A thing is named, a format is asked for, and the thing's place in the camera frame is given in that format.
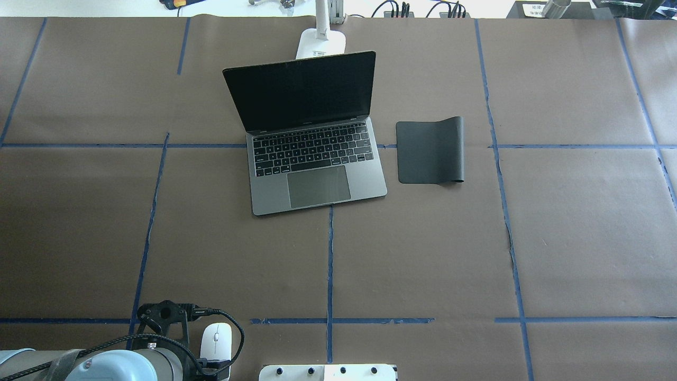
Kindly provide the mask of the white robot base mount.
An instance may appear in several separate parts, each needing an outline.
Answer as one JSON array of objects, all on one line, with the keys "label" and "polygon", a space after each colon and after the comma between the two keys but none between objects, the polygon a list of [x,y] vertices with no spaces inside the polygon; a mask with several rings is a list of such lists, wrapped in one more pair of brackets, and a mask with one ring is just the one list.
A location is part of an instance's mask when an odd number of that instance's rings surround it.
[{"label": "white robot base mount", "polygon": [[390,364],[270,365],[259,380],[398,380],[397,366]]}]

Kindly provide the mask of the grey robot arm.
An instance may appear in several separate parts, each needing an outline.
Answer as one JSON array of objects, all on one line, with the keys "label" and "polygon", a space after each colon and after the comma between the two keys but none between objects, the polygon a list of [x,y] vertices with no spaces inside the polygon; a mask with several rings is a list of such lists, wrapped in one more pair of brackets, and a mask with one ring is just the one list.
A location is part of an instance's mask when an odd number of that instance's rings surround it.
[{"label": "grey robot arm", "polygon": [[[189,350],[188,323],[219,315]],[[136,333],[91,349],[2,351],[2,380],[227,380],[244,345],[244,331],[220,309],[172,301],[144,304]]]}]

